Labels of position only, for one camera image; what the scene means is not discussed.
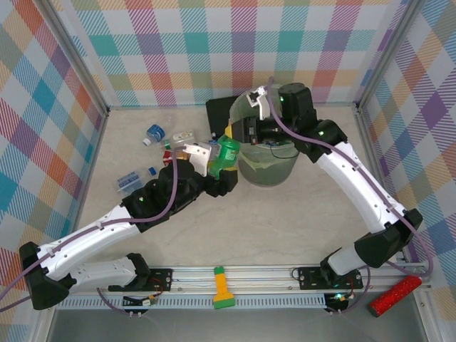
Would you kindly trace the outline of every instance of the colorful checkered backdrop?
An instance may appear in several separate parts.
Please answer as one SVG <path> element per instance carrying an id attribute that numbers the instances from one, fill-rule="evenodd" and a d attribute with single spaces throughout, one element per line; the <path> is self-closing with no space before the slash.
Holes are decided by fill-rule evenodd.
<path id="1" fill-rule="evenodd" d="M 424 216 L 432 282 L 456 336 L 456 1 L 429 0 L 367 105 L 389 190 Z M 423 260 L 415 240 L 414 260 Z"/>
<path id="2" fill-rule="evenodd" d="M 103 95 L 122 106 L 201 104 L 270 75 L 305 83 L 316 102 L 351 103 L 407 2 L 53 0 Z"/>
<path id="3" fill-rule="evenodd" d="M 18 248 L 72 228 L 102 113 L 32 0 L 0 0 L 0 291 Z M 26 296 L 20 281 L 0 303 Z M 0 313 L 0 341 L 22 341 L 31 304 Z"/>

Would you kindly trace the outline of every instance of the yellow and green toy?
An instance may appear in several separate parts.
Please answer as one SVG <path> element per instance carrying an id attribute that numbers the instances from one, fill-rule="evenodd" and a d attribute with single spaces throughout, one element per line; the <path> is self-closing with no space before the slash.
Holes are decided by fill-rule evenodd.
<path id="1" fill-rule="evenodd" d="M 214 268 L 215 284 L 217 285 L 217 294 L 214 297 L 214 309 L 223 309 L 235 305 L 234 296 L 228 292 L 227 278 L 225 278 L 225 269 L 223 266 Z"/>

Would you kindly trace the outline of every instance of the green bottle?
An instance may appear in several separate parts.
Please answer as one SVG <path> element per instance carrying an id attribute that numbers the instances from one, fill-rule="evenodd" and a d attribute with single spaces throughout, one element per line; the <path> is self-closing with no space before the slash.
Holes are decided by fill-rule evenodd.
<path id="1" fill-rule="evenodd" d="M 215 177 L 216 180 L 219 179 L 219 174 L 221 170 L 229 169 L 234 167 L 236 164 L 237 155 L 241 148 L 241 143 L 231 138 L 231 125 L 225 130 L 225 134 L 217 141 L 220 148 L 220 154 L 216 160 L 209 164 L 208 172 Z"/>

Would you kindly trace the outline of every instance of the white table surface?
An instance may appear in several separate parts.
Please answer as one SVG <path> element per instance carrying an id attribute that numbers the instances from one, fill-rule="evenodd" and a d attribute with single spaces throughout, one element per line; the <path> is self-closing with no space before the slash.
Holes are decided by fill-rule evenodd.
<path id="1" fill-rule="evenodd" d="M 350 107 L 317 107 L 347 134 L 366 164 Z M 145 131 L 172 115 L 174 133 L 193 129 L 210 137 L 205 107 L 116 110 L 108 119 L 79 226 L 120 203 L 113 183 L 141 167 L 163 167 L 162 152 L 145 147 Z M 225 197 L 201 194 L 185 210 L 146 233 L 100 252 L 93 260 L 141 253 L 149 265 L 315 264 L 367 232 L 357 209 L 338 185 L 305 155 L 290 177 L 276 187 L 257 187 L 239 173 Z"/>

